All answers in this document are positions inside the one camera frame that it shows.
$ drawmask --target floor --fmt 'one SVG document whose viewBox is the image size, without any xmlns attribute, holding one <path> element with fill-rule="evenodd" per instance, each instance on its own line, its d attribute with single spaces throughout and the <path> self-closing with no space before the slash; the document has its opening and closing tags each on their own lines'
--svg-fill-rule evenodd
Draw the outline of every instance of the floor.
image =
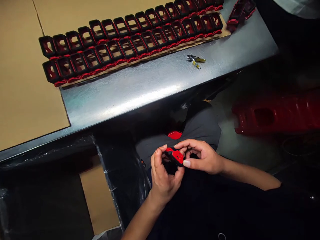
<svg viewBox="0 0 320 240">
<path fill-rule="evenodd" d="M 264 171 L 281 164 L 278 143 L 270 138 L 257 138 L 238 135 L 234 128 L 238 121 L 231 107 L 238 99 L 272 91 L 272 87 L 263 80 L 258 69 L 251 68 L 239 74 L 237 80 L 220 92 L 210 104 L 216 112 L 221 128 L 221 137 L 217 153 L 231 160 L 248 164 Z"/>
</svg>

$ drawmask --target red stool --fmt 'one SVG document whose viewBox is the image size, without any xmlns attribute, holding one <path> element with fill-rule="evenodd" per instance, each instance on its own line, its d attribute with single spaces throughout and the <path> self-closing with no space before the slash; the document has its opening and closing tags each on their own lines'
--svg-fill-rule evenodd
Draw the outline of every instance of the red stool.
<svg viewBox="0 0 320 240">
<path fill-rule="evenodd" d="M 236 104 L 237 134 L 261 135 L 277 132 L 305 132 L 320 128 L 320 90 L 302 94 L 258 99 Z"/>
<path fill-rule="evenodd" d="M 182 132 L 178 132 L 178 131 L 173 131 L 171 133 L 168 134 L 169 138 L 172 138 L 173 140 L 177 140 L 181 137 Z"/>
</svg>

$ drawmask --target silver table surface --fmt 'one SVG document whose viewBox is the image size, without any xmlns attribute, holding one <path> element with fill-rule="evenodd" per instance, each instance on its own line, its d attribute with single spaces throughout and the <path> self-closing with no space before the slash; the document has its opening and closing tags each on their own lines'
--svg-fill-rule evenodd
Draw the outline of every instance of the silver table surface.
<svg viewBox="0 0 320 240">
<path fill-rule="evenodd" d="M 226 0 L 228 19 L 235 0 Z M 71 126 L 0 152 L 0 161 L 73 134 L 148 103 L 241 69 L 278 52 L 258 11 L 231 36 L 128 67 L 102 78 L 61 88 Z M 201 70 L 186 55 L 204 57 Z"/>
</svg>

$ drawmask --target fingernail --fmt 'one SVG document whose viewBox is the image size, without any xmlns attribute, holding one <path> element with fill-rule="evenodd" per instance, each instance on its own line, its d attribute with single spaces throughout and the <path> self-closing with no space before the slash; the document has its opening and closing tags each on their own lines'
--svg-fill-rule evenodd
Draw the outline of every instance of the fingernail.
<svg viewBox="0 0 320 240">
<path fill-rule="evenodd" d="M 191 165 L 191 162 L 189 160 L 183 160 L 183 163 L 182 163 L 185 167 L 190 167 Z"/>
</svg>

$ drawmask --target cardboard sheet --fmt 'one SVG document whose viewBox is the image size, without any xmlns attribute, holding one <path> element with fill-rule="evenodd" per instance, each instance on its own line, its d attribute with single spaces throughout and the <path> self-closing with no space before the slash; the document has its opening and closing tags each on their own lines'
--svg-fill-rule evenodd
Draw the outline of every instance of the cardboard sheet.
<svg viewBox="0 0 320 240">
<path fill-rule="evenodd" d="M 46 81 L 32 0 L 0 0 L 0 151 L 69 126 L 59 89 Z"/>
<path fill-rule="evenodd" d="M 93 168 L 80 174 L 94 235 L 119 226 L 119 218 L 113 204 L 99 156 L 92 158 Z"/>
</svg>

